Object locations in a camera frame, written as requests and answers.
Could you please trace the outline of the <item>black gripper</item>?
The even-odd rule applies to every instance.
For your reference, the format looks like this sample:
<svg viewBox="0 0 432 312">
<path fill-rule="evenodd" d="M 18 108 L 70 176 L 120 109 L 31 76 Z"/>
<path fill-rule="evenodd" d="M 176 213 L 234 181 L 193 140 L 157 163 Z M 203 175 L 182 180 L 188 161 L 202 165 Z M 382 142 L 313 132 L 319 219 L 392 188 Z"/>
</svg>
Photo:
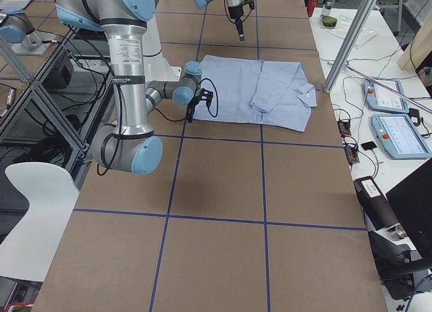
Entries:
<svg viewBox="0 0 432 312">
<path fill-rule="evenodd" d="M 244 15 L 243 6 L 241 4 L 228 7 L 229 18 L 234 21 L 240 41 L 244 41 L 244 27 L 242 16 Z"/>
<path fill-rule="evenodd" d="M 193 115 L 195 112 L 196 106 L 200 103 L 200 97 L 194 97 L 188 104 L 186 109 L 186 120 L 189 123 L 193 122 Z"/>
</svg>

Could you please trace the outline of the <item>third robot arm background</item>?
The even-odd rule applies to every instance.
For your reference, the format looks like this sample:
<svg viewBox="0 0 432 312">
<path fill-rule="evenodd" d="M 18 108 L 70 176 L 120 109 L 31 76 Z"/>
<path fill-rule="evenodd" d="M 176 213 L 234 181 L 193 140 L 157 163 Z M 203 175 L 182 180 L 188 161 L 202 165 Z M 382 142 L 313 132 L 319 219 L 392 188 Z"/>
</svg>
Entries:
<svg viewBox="0 0 432 312">
<path fill-rule="evenodd" d="M 9 43 L 21 43 L 35 31 L 25 11 L 20 7 L 1 10 L 1 37 Z"/>
</svg>

